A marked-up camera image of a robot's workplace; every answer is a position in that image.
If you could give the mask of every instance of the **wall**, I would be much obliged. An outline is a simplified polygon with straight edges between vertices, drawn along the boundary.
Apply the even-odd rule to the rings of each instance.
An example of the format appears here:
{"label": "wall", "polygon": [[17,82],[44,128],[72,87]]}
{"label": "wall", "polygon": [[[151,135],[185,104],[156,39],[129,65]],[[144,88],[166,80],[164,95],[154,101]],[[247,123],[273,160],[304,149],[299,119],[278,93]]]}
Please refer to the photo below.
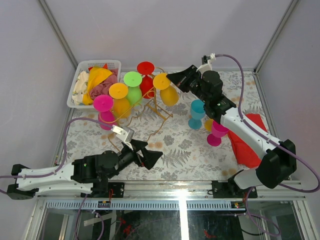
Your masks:
{"label": "wall", "polygon": [[[259,76],[281,139],[291,139],[299,156],[320,172],[320,1],[301,1],[275,43]],[[305,189],[317,185],[301,164],[296,178]],[[320,192],[308,203],[320,229]]]}
{"label": "wall", "polygon": [[[0,12],[0,175],[10,175],[52,164],[75,70],[36,0],[1,1]],[[0,203],[0,239],[21,239],[35,200]]]}
{"label": "wall", "polygon": [[[47,0],[76,59],[199,66],[212,52],[253,69],[291,0]],[[215,68],[237,68],[219,59]]]}

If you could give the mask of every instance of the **white plastic basket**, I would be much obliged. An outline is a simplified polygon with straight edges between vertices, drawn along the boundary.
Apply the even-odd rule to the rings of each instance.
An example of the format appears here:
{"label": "white plastic basket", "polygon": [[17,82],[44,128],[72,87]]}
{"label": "white plastic basket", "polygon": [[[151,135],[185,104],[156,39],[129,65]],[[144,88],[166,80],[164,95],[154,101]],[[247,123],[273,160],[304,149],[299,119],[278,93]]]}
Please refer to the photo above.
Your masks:
{"label": "white plastic basket", "polygon": [[93,66],[99,66],[102,68],[105,64],[108,65],[108,69],[118,69],[117,80],[119,82],[120,73],[121,73],[121,62],[120,61],[118,61],[118,60],[87,60],[87,61],[80,62],[78,67],[76,68],[76,71],[75,71],[75,74],[73,77],[73,81],[72,81],[72,85],[70,88],[69,96],[66,101],[66,104],[69,108],[79,109],[81,111],[95,111],[95,108],[93,105],[75,105],[75,103],[72,99],[72,93],[74,91],[77,78],[82,71],[86,71],[87,73],[89,73],[88,68],[93,67]]}

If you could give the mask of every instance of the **floral print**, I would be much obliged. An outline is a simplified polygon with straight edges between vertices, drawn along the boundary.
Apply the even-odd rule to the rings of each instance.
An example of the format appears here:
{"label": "floral print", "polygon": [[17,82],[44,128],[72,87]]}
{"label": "floral print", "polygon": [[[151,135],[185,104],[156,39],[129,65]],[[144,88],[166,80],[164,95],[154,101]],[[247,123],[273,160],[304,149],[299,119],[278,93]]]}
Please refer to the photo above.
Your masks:
{"label": "floral print", "polygon": [[[260,114],[264,125],[268,129],[265,113],[256,88],[252,72],[246,71],[244,85],[244,100],[242,110],[245,114]],[[238,71],[219,72],[223,81],[224,94],[239,104],[241,91],[241,74]],[[157,161],[151,170],[138,167],[132,163],[115,180],[226,180],[236,172],[246,169],[244,165],[238,165],[233,153],[231,142],[228,136],[223,137],[218,147],[212,147],[207,143],[207,136],[210,134],[204,127],[208,117],[202,119],[202,128],[194,130],[189,128],[188,120],[190,115],[191,102],[196,97],[191,93],[180,92],[179,101],[176,105],[165,106],[157,91],[158,104],[166,109],[173,117],[169,117],[161,130],[151,136],[146,147],[152,151],[163,152],[162,157]],[[143,104],[148,99],[143,99],[142,106],[136,106],[131,111],[131,116],[138,116],[143,110]],[[81,112],[74,110],[73,118],[87,117],[98,119],[96,112]],[[157,131],[163,119],[149,108],[138,119],[132,119],[130,128],[134,130],[134,139],[146,141],[151,133]],[[67,135],[67,161],[81,159],[85,156],[101,154],[106,150],[114,150],[109,142],[108,136],[111,131],[100,128],[99,124],[91,121],[75,121],[71,124]],[[109,136],[112,142],[122,148],[121,141],[114,134]]]}

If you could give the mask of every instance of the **floor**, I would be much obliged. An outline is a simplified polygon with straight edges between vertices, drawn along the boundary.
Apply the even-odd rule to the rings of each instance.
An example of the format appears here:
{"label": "floor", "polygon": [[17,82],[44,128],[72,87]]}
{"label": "floor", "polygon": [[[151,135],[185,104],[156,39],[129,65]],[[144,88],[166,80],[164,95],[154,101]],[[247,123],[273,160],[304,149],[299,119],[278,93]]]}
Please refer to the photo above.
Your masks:
{"label": "floor", "polygon": [[[238,104],[241,91],[241,74],[238,71],[219,72],[223,81],[224,94],[234,103]],[[260,114],[265,126],[268,128],[265,113],[257,91],[256,83],[251,71],[244,72],[245,86],[242,110],[245,114]],[[159,133],[148,141],[147,149],[162,151],[163,156],[151,169],[138,167],[134,163],[123,170],[114,180],[226,180],[237,171],[246,169],[238,165],[228,136],[222,138],[218,147],[207,143],[209,132],[202,125],[201,129],[189,128],[188,120],[190,105],[196,99],[192,93],[179,92],[179,101],[172,107],[163,105],[160,97],[158,104],[173,114]],[[142,107],[132,111],[137,116]],[[81,112],[75,110],[73,118],[88,117],[98,119],[96,112]],[[159,129],[162,118],[150,109],[138,119],[133,119],[130,128],[135,131],[134,139],[146,141],[149,135]],[[67,135],[67,161],[81,159],[85,156],[101,154],[105,150],[115,150],[108,140],[111,131],[100,128],[98,124],[90,121],[75,121],[71,124]],[[121,142],[113,134],[112,141],[121,149]]]}

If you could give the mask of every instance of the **folded red napkin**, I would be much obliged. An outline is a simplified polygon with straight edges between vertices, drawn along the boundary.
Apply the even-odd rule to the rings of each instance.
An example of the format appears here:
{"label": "folded red napkin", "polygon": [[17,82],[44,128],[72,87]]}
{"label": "folded red napkin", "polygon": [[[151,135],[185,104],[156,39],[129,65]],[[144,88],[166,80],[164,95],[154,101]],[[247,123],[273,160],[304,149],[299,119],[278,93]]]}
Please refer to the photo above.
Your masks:
{"label": "folded red napkin", "polygon": [[[257,124],[261,129],[267,131],[259,114],[249,113],[246,114],[246,116],[252,122]],[[244,141],[240,139],[240,137],[238,137],[232,131],[228,132],[228,137],[231,140],[233,153],[238,164],[246,165],[248,168],[254,168],[259,166],[261,160],[259,159],[257,154],[251,149],[251,147],[249,147]]]}

